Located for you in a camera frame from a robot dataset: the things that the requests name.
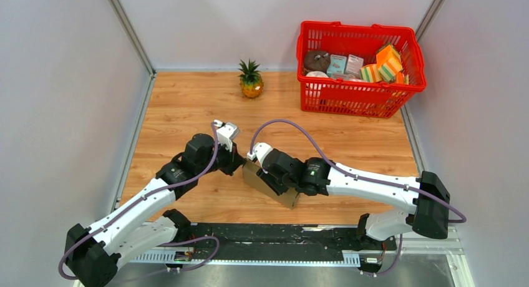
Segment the brown cardboard box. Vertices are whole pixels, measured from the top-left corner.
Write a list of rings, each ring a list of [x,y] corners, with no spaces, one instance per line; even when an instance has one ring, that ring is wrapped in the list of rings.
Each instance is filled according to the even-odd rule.
[[[275,194],[272,188],[270,188],[264,181],[262,181],[262,179],[257,176],[257,171],[259,169],[260,167],[257,164],[250,161],[246,161],[246,163],[242,167],[244,183],[250,186],[251,188],[259,191],[263,195],[266,195],[267,197],[279,203],[283,207],[293,210],[298,204],[301,195],[292,189],[288,190],[286,193],[283,193],[281,195]]]

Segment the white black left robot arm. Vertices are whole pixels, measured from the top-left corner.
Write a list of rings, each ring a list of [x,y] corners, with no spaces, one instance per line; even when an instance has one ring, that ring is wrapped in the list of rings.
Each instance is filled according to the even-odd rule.
[[[213,135],[196,134],[184,151],[166,163],[133,198],[84,228],[76,224],[67,232],[58,272],[84,286],[105,286],[118,270],[153,247],[172,242],[188,243],[191,231],[177,222],[180,213],[167,212],[152,225],[143,223],[198,185],[203,175],[217,170],[233,175],[244,159],[234,142],[238,130],[226,125]]]

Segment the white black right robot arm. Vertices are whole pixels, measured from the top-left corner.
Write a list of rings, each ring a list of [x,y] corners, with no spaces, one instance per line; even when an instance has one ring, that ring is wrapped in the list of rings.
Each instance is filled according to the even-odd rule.
[[[443,240],[448,236],[450,193],[437,174],[424,171],[419,178],[392,177],[329,164],[312,157],[305,162],[275,148],[254,151],[261,168],[257,175],[277,195],[294,190],[309,196],[351,196],[384,203],[392,210],[360,217],[359,246],[370,249],[387,238],[413,231]]]

